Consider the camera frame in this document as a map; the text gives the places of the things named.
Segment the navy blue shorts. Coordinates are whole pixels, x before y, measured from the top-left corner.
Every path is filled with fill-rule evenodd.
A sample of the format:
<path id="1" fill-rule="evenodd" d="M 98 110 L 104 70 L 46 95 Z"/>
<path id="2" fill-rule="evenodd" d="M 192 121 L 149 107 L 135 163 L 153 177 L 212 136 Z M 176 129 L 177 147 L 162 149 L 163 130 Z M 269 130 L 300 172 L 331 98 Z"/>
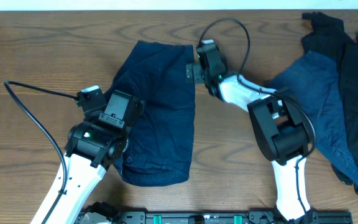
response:
<path id="1" fill-rule="evenodd" d="M 190 45 L 138 41 L 105 92 L 106 99 L 119 90 L 145 103 L 114 163 L 128 184 L 163 187 L 189 179 L 195 86 L 187 82 L 185 66 L 193 61 Z"/>

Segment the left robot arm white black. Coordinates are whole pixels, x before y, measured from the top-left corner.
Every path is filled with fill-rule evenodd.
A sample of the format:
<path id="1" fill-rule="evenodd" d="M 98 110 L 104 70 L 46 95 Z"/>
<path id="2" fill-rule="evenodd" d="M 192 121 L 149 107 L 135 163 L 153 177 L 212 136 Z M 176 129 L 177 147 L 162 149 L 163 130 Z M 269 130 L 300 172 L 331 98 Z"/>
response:
<path id="1" fill-rule="evenodd" d="M 119 90 L 106 99 L 98 86 L 77 93 L 84 120 L 72 127 L 63 163 L 32 223 L 74 223 L 90 193 L 129 144 L 144 101 Z"/>

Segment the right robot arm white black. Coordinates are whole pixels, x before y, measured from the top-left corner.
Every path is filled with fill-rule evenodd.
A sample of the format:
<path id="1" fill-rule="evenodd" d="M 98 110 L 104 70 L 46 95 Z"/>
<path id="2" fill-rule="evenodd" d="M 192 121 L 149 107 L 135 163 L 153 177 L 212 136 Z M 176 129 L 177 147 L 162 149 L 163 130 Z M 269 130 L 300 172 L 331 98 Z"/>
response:
<path id="1" fill-rule="evenodd" d="M 305 186 L 306 158 L 315 131 L 298 102 L 271 88 L 246 80 L 225 68 L 199 63 L 185 67 L 186 80 L 204 84 L 209 94 L 249 114 L 257 145 L 271 162 L 277 190 L 275 223 L 312 223 Z"/>

